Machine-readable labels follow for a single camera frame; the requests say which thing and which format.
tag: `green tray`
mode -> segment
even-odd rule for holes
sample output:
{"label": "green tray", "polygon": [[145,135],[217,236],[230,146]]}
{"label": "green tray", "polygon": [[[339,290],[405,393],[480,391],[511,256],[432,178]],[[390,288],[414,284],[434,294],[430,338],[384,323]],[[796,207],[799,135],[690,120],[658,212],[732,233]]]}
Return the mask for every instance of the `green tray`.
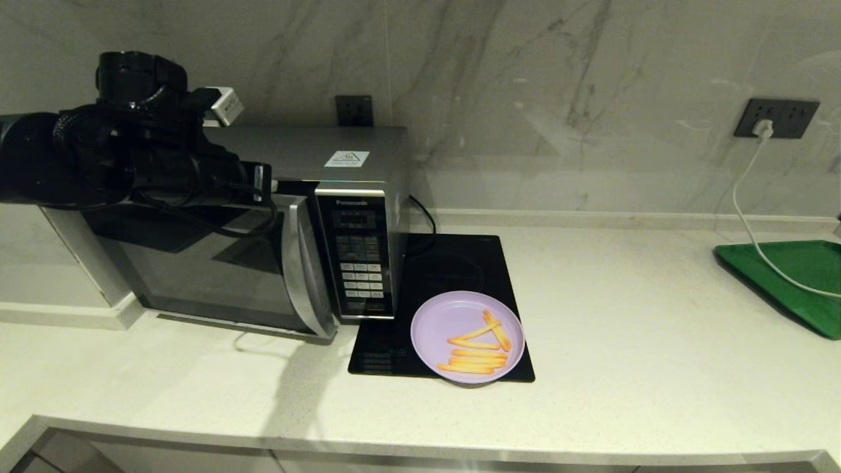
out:
{"label": "green tray", "polygon": [[[841,292],[841,244],[825,241],[760,243],[765,256],[797,281]],[[722,245],[716,260],[787,316],[794,316],[832,340],[841,339],[841,299],[802,290],[759,257],[753,245]]]}

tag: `microwave control panel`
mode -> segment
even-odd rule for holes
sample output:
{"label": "microwave control panel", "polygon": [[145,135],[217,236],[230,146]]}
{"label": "microwave control panel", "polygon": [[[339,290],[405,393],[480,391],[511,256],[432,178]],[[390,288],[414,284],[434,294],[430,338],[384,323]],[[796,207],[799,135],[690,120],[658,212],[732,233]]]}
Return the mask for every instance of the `microwave control panel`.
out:
{"label": "microwave control panel", "polygon": [[319,196],[342,318],[394,318],[383,197]]}

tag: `purple plate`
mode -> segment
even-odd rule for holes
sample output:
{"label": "purple plate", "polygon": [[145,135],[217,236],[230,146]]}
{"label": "purple plate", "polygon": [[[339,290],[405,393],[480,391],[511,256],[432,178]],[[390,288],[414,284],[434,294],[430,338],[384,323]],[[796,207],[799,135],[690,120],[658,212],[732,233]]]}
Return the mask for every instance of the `purple plate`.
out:
{"label": "purple plate", "polygon": [[[502,329],[511,340],[511,351],[505,366],[494,370],[491,375],[475,375],[438,369],[438,364],[449,364],[454,349],[472,350],[450,344],[447,339],[478,330],[485,325],[482,311],[489,309],[494,318],[501,322]],[[489,295],[469,290],[454,290],[436,295],[423,303],[412,319],[412,345],[433,371],[448,380],[458,383],[481,384],[498,380],[517,366],[526,349],[523,329],[517,316],[505,304]],[[472,338],[471,342],[498,343],[493,332]]]}

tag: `microwave door handle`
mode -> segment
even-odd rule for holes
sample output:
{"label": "microwave door handle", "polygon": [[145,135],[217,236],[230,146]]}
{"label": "microwave door handle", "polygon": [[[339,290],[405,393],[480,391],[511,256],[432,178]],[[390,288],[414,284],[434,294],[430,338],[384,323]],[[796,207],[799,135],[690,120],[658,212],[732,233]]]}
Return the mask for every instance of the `microwave door handle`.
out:
{"label": "microwave door handle", "polygon": [[322,338],[333,338],[336,335],[337,326],[334,323],[322,324],[316,315],[319,305],[317,293],[310,288],[307,273],[312,268],[307,268],[313,262],[311,258],[304,258],[305,235],[307,232],[303,225],[309,224],[305,208],[305,197],[287,196],[275,194],[272,196],[278,206],[282,204],[286,208],[286,215],[283,218],[283,229],[281,230],[281,261],[283,265],[283,280],[286,283],[286,292],[295,313],[301,321],[312,330],[316,336]]}

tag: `microwave top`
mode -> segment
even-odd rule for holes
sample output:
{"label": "microwave top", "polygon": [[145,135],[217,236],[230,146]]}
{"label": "microwave top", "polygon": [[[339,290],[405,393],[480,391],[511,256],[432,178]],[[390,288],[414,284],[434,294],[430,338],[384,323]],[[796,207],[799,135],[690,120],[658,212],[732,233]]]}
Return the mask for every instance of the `microwave top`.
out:
{"label": "microwave top", "polygon": [[410,165],[402,127],[231,126],[204,132],[243,161],[271,165],[275,179],[393,183]]}

